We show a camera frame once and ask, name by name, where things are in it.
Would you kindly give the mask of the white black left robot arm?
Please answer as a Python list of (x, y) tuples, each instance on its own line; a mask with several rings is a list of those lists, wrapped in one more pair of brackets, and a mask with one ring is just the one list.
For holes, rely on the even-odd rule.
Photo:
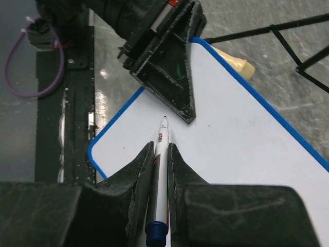
[(195, 119), (190, 41), (207, 22), (199, 1), (37, 1), (36, 8), (61, 41), (80, 37), (92, 10), (124, 39), (123, 67), (184, 122)]

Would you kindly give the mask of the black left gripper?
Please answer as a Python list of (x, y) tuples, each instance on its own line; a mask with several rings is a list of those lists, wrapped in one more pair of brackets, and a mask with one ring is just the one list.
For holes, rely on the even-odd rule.
[(199, 1), (87, 1), (126, 40), (118, 59), (184, 122), (196, 118), (190, 42), (206, 17)]

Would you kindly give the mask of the blue framed whiteboard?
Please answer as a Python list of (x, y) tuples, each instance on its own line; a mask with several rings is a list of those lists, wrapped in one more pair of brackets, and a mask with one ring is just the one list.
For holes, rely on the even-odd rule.
[(139, 89), (92, 141), (109, 177), (156, 139), (160, 120), (185, 161), (211, 183), (328, 186), (328, 162), (205, 40), (191, 42), (196, 118), (187, 124)]

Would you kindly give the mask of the white blue whiteboard marker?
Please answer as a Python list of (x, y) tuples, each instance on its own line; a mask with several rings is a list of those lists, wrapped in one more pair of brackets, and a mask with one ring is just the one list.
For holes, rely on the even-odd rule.
[(153, 178), (145, 223), (146, 246), (166, 246), (169, 231), (168, 209), (169, 123), (166, 116), (157, 133)]

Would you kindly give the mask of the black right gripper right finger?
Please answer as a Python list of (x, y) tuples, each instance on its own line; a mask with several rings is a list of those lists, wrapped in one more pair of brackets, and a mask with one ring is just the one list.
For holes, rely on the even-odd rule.
[(171, 246), (319, 246), (290, 187), (210, 184), (168, 149)]

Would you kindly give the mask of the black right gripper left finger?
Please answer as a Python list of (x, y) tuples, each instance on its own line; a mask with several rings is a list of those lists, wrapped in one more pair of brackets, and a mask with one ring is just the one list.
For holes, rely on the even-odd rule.
[(1, 183), (1, 246), (136, 246), (154, 144), (111, 177), (87, 183)]

